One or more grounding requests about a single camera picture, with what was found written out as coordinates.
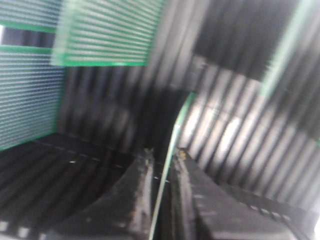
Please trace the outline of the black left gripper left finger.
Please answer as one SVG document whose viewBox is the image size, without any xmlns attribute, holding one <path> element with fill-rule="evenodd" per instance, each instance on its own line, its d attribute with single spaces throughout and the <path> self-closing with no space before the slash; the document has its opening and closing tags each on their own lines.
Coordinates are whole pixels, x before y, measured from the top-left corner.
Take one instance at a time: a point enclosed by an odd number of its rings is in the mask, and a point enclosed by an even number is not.
<svg viewBox="0 0 320 240">
<path fill-rule="evenodd" d="M 98 200 L 52 227 L 48 240 L 146 240 L 152 221 L 153 151 L 143 149 Z"/>
</svg>

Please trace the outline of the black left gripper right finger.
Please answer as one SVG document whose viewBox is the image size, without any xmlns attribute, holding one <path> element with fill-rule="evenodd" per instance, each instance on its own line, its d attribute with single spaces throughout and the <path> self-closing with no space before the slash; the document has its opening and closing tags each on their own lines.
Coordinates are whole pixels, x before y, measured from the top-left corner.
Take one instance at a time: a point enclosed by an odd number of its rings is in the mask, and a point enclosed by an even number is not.
<svg viewBox="0 0 320 240">
<path fill-rule="evenodd" d="M 313 213 L 216 184 L 184 149 L 170 170 L 172 237 L 175 240 L 311 240 Z"/>
</svg>

